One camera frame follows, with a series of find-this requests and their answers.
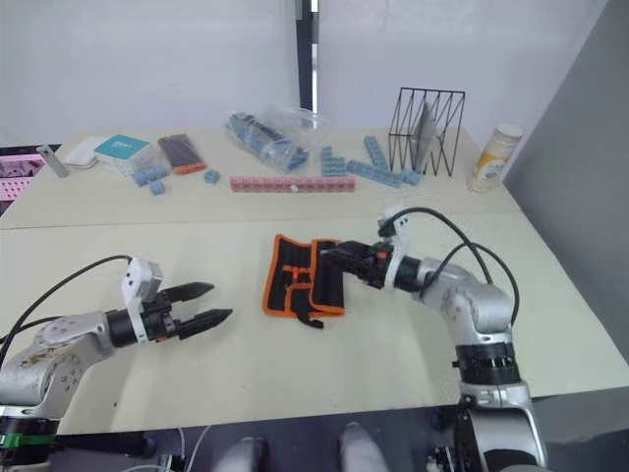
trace black cable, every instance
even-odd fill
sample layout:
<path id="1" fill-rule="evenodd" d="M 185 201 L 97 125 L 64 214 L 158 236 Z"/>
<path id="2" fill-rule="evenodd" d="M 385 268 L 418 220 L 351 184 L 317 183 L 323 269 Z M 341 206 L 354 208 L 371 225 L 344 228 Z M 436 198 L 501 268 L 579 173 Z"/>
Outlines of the black cable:
<path id="1" fill-rule="evenodd" d="M 400 216 L 404 216 L 405 214 L 409 214 L 409 213 L 426 213 L 426 214 L 429 214 L 431 216 L 434 216 L 435 218 L 441 220 L 443 223 L 445 223 L 447 226 L 449 226 L 450 229 L 452 231 L 454 231 L 459 236 L 459 238 L 461 238 L 461 240 L 463 241 L 463 245 L 465 247 L 469 248 L 470 251 L 472 251 L 472 254 L 474 255 L 474 257 L 478 261 L 479 266 L 481 266 L 481 269 L 483 270 L 483 275 L 485 276 L 486 282 L 487 283 L 493 283 L 493 280 L 491 280 L 491 275 L 489 274 L 489 270 L 487 269 L 485 261 L 483 261 L 483 258 L 479 254 L 479 251 L 477 250 L 477 247 L 474 245 L 474 243 L 472 243 L 472 241 L 470 241 L 470 238 L 468 238 L 465 235 L 465 233 L 463 231 L 461 231 L 461 229 L 456 224 L 454 224 L 452 221 L 450 221 L 444 214 L 439 213 L 438 211 L 436 211 L 436 210 L 434 210 L 432 208 L 426 208 L 426 207 L 423 207 L 423 206 L 411 206 L 411 207 L 408 207 L 408 208 L 403 209 L 401 211 L 398 211 L 393 216 L 391 216 L 386 221 L 384 221 L 384 223 L 382 223 L 382 225 L 380 226 L 380 229 L 378 230 L 377 234 L 379 236 L 386 236 L 387 235 L 386 233 L 388 231 L 390 231 L 391 226 L 393 226 L 393 222 L 397 218 L 399 218 Z"/>
<path id="2" fill-rule="evenodd" d="M 13 325 L 9 333 L 5 336 L 5 341 L 2 344 L 2 348 L 0 348 L 0 369 L 2 369 L 2 364 L 4 364 L 4 360 L 7 357 L 7 352 L 9 352 L 9 347 L 11 346 L 11 342 L 13 342 L 13 338 L 16 337 L 16 334 L 18 334 L 18 332 L 20 332 L 22 323 L 26 321 L 26 319 L 30 316 L 30 314 L 34 312 L 34 310 L 39 305 L 41 305 L 50 295 L 52 295 L 54 292 L 59 290 L 62 286 L 64 286 L 69 281 L 77 278 L 79 275 L 87 272 L 88 270 L 95 268 L 96 266 L 100 266 L 110 261 L 117 261 L 119 259 L 127 261 L 128 264 L 131 262 L 131 256 L 126 256 L 126 255 L 116 255 L 116 256 L 110 256 L 105 259 L 101 259 L 100 261 L 96 261 L 95 263 L 86 265 L 82 269 L 77 270 L 72 275 L 67 276 L 66 278 L 61 280 L 59 283 L 54 285 L 52 288 L 50 288 L 46 293 L 40 296 L 37 300 L 35 300 L 35 302 L 32 305 L 30 305 L 25 312 L 22 313 L 22 315 L 15 322 L 15 324 Z"/>
<path id="3" fill-rule="evenodd" d="M 475 248 L 478 248 L 481 251 L 489 254 L 500 265 L 502 270 L 504 270 L 504 273 L 507 275 L 509 282 L 511 282 L 511 287 L 513 289 L 513 312 L 511 314 L 511 325 L 514 325 L 516 318 L 518 318 L 518 311 L 520 310 L 520 290 L 518 289 L 518 283 L 516 282 L 515 277 L 513 276 L 513 273 L 511 272 L 511 269 L 509 269 L 509 266 L 498 256 L 498 254 L 496 254 L 491 249 L 486 248 L 485 246 L 482 246 L 477 243 L 472 243 L 472 245 Z M 454 255 L 457 252 L 459 252 L 459 250 L 465 247 L 466 245 L 464 243 L 459 244 L 456 248 L 450 251 L 450 253 L 441 262 L 439 267 L 434 272 L 432 272 L 431 274 L 427 276 L 427 281 L 424 284 L 424 287 L 422 287 L 422 292 L 420 296 L 423 296 L 424 292 L 439 278 L 439 276 L 441 275 L 441 272 L 447 266 L 450 260 L 454 257 Z"/>
<path id="4" fill-rule="evenodd" d="M 33 327 L 33 326 L 42 325 L 44 323 L 54 322 L 55 320 L 59 320 L 60 318 L 61 317 L 48 317 L 48 318 L 42 318 L 40 320 L 35 320 L 34 322 L 30 322 L 30 323 L 25 324 L 24 326 L 20 326 L 20 329 L 18 329 L 18 333 L 20 333 L 20 332 L 22 332 L 22 331 L 24 331 L 26 329 L 29 329 L 30 327 Z M 0 337 L 0 344 L 2 344 L 4 341 L 7 340 L 7 336 Z"/>

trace cable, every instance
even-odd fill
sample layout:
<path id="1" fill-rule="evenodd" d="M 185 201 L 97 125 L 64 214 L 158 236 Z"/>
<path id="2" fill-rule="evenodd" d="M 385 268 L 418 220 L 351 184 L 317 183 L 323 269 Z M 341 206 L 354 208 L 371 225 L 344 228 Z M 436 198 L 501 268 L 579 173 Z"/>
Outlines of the cable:
<path id="1" fill-rule="evenodd" d="M 157 469 L 157 470 L 161 470 L 162 472 L 172 472 L 171 469 L 167 469 L 166 467 L 163 467 L 161 465 L 136 465 L 135 467 L 130 467 L 128 469 L 123 470 L 122 472 L 132 472 L 134 470 L 144 470 L 144 469 Z"/>
<path id="2" fill-rule="evenodd" d="M 179 439 L 181 440 L 181 456 L 185 457 L 186 456 L 186 436 L 184 436 L 184 430 L 182 430 L 181 428 L 177 428 L 177 431 L 179 432 Z"/>
<path id="3" fill-rule="evenodd" d="M 202 441 L 205 433 L 209 430 L 209 426 L 206 426 L 205 429 L 201 432 L 199 438 L 197 439 L 197 443 L 195 444 L 195 448 L 193 449 L 193 455 L 190 456 L 190 463 L 188 464 L 188 468 L 186 472 L 190 472 L 193 470 L 193 464 L 195 463 L 195 457 L 197 457 L 197 451 L 199 450 L 200 442 Z"/>
<path id="4" fill-rule="evenodd" d="M 464 246 L 468 247 L 470 251 L 472 251 L 472 254 L 474 254 L 474 257 L 478 261 L 479 266 L 481 266 L 481 269 L 483 270 L 483 275 L 485 276 L 486 282 L 493 283 L 493 280 L 491 280 L 491 275 L 489 274 L 489 270 L 487 269 L 485 261 L 483 261 L 483 258 L 479 254 L 477 247 L 474 245 L 474 243 L 472 243 L 472 241 L 470 241 L 470 238 L 468 238 L 465 235 L 465 233 L 461 231 L 461 229 L 452 221 L 450 221 L 444 214 L 439 213 L 438 211 L 432 208 L 426 208 L 423 206 L 411 206 L 401 211 L 398 211 L 393 216 L 389 217 L 386 221 L 384 221 L 384 223 L 382 223 L 377 234 L 379 236 L 386 236 L 387 231 L 389 231 L 391 229 L 391 226 L 393 226 L 393 222 L 400 216 L 404 216 L 405 214 L 409 214 L 409 213 L 426 213 L 431 216 L 434 216 L 435 218 L 441 220 L 443 223 L 449 226 L 449 228 L 452 231 L 454 231 L 459 236 L 459 238 L 461 238 L 461 240 L 464 243 Z"/>
<path id="5" fill-rule="evenodd" d="M 42 325 L 44 323 L 50 323 L 50 322 L 54 322 L 55 320 L 59 320 L 61 317 L 48 317 L 48 318 L 42 318 L 40 320 L 35 320 L 34 322 L 30 322 L 25 324 L 24 326 L 20 326 L 20 329 L 18 329 L 18 333 L 29 329 L 30 327 L 33 326 L 37 326 L 37 325 Z M 0 337 L 0 344 L 2 344 L 6 339 L 7 339 L 7 335 Z"/>
<path id="6" fill-rule="evenodd" d="M 509 282 L 511 282 L 511 287 L 513 289 L 513 312 L 511 314 L 511 325 L 514 325 L 515 320 L 518 318 L 518 311 L 520 310 L 520 290 L 518 289 L 518 282 L 513 276 L 513 272 L 511 272 L 511 269 L 509 268 L 509 266 L 498 256 L 498 254 L 496 254 L 491 249 L 486 248 L 485 246 L 482 246 L 477 243 L 472 243 L 472 245 L 474 248 L 478 248 L 481 251 L 489 254 L 498 263 L 498 265 L 502 268 L 502 270 L 504 270 L 504 273 L 507 275 Z M 439 267 L 427 277 L 427 281 L 422 287 L 420 297 L 422 297 L 424 295 L 424 292 L 439 278 L 439 276 L 441 275 L 441 272 L 447 266 L 450 260 L 454 257 L 454 255 L 464 247 L 466 247 L 466 245 L 462 243 L 462 244 L 459 244 L 452 251 L 450 251 L 450 253 L 441 262 Z"/>
<path id="7" fill-rule="evenodd" d="M 96 266 L 100 266 L 100 265 L 108 263 L 110 261 L 116 261 L 116 260 L 119 260 L 119 259 L 123 259 L 123 260 L 127 261 L 127 263 L 131 262 L 131 256 L 126 256 L 126 255 L 110 256 L 108 258 L 101 259 L 100 261 L 96 261 L 95 263 L 92 263 L 90 265 L 86 265 L 82 269 L 77 270 L 72 275 L 67 276 L 66 278 L 61 280 L 59 283 L 54 285 L 52 288 L 50 288 L 46 293 L 44 293 L 42 296 L 40 296 L 37 300 L 35 300 L 35 302 L 32 305 L 30 305 L 25 312 L 22 313 L 22 315 L 15 322 L 15 324 L 13 325 L 13 327 L 11 328 L 9 333 L 5 336 L 5 341 L 2 344 L 2 348 L 0 348 L 0 369 L 2 369 L 2 364 L 4 363 L 4 360 L 7 357 L 7 352 L 9 352 L 9 346 L 11 346 L 11 342 L 13 341 L 13 338 L 16 337 L 16 334 L 18 334 L 18 332 L 20 332 L 20 328 L 22 327 L 22 323 L 29 317 L 29 315 L 32 312 L 35 311 L 35 309 L 39 305 L 41 305 L 50 295 L 52 295 L 54 292 L 59 290 L 59 288 L 64 286 L 69 281 L 77 278 L 79 275 L 87 272 L 88 270 L 91 270 L 91 269 L 95 268 Z"/>

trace gray wall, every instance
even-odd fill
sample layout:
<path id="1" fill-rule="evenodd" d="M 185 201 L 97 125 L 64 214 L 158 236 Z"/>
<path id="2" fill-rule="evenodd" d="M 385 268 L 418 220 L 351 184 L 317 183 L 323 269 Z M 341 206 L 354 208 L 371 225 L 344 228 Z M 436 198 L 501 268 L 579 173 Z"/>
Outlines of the gray wall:
<path id="1" fill-rule="evenodd" d="M 505 180 L 627 360 L 628 25 L 629 2 L 609 0 Z"/>

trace yellow label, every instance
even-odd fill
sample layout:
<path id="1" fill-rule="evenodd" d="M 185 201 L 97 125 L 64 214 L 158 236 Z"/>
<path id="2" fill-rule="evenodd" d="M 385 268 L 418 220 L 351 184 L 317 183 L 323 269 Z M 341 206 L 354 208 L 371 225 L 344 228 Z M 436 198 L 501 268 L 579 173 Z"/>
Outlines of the yellow label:
<path id="1" fill-rule="evenodd" d="M 489 152 L 483 152 L 481 154 L 481 157 L 479 158 L 479 161 L 476 163 L 476 167 L 474 168 L 474 173 L 472 174 L 472 176 L 475 179 L 478 179 L 479 177 L 481 177 L 482 179 L 486 179 L 487 176 L 485 176 L 485 174 L 491 169 L 491 174 L 495 173 L 495 171 L 498 171 L 502 169 L 502 167 L 504 166 L 504 164 L 506 163 L 507 159 L 504 157 L 497 157 L 493 154 L 490 154 Z"/>

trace bottle cap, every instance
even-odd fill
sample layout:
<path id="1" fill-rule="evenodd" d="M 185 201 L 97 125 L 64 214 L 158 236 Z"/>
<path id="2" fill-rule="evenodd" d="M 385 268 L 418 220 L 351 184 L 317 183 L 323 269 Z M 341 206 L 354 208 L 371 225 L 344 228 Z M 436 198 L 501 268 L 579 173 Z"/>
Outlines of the bottle cap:
<path id="1" fill-rule="evenodd" d="M 519 140 L 524 135 L 522 128 L 513 123 L 501 123 L 495 129 L 498 130 L 498 133 L 514 140 Z"/>

